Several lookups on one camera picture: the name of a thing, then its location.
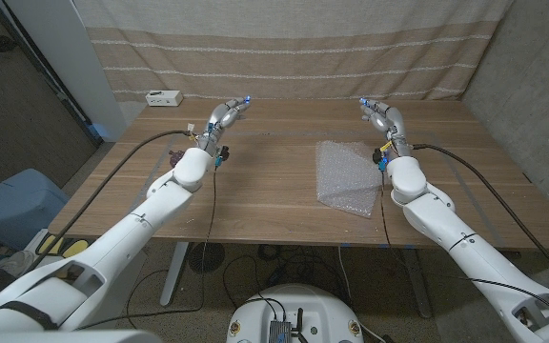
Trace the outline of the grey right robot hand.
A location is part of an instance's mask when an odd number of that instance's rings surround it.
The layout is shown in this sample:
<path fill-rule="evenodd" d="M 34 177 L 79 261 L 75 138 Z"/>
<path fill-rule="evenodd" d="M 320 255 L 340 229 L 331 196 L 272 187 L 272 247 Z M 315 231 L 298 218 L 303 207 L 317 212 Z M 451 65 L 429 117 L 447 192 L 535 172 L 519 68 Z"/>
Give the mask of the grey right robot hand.
<path fill-rule="evenodd" d="M 406 130 L 401 112 L 384 102 L 360 98 L 362 119 L 369 121 L 377 131 L 391 141 L 398 156 L 410 156 L 411 147 L 406 140 Z"/>

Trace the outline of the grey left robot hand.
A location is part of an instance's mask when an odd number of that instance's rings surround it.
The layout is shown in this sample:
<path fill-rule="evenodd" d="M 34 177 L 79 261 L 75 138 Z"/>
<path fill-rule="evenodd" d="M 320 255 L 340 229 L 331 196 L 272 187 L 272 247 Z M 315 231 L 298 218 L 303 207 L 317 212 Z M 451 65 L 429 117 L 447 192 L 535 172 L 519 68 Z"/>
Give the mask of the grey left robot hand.
<path fill-rule="evenodd" d="M 237 97 L 216 106 L 204 131 L 198 135 L 198 147 L 214 156 L 217 143 L 225 130 L 231 127 L 240 115 L 251 106 L 251 97 Z"/>

